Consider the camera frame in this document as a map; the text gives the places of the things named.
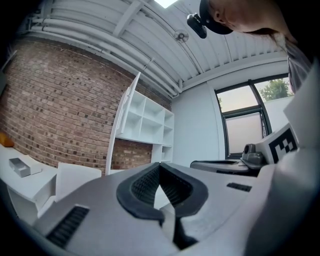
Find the ceiling light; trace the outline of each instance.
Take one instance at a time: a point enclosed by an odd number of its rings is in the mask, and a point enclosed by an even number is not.
[[[167,8],[178,0],[155,0],[163,8]]]

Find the white shelving unit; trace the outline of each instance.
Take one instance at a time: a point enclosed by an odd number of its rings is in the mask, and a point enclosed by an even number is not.
[[[106,175],[110,166],[115,138],[153,144],[151,162],[172,162],[175,116],[163,106],[135,91],[140,73],[123,94],[112,127]]]

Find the black cap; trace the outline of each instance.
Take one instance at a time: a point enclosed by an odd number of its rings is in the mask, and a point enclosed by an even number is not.
[[[209,13],[209,0],[201,0],[200,2],[200,18],[202,24],[206,26],[209,30],[220,34],[220,35],[227,35],[233,32],[232,29],[222,25],[219,22],[216,22],[214,18]]]

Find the orange object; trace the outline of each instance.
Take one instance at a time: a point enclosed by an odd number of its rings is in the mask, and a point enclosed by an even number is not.
[[[6,148],[12,148],[15,143],[6,134],[0,132],[0,144]]]

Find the vent grille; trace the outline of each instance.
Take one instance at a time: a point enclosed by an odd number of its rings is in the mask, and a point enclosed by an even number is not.
[[[229,183],[228,185],[226,185],[229,188],[235,189],[235,190],[242,190],[245,192],[250,192],[252,186],[247,186],[247,185],[241,185],[238,183]]]
[[[75,206],[46,238],[55,245],[64,248],[88,212],[88,208]]]

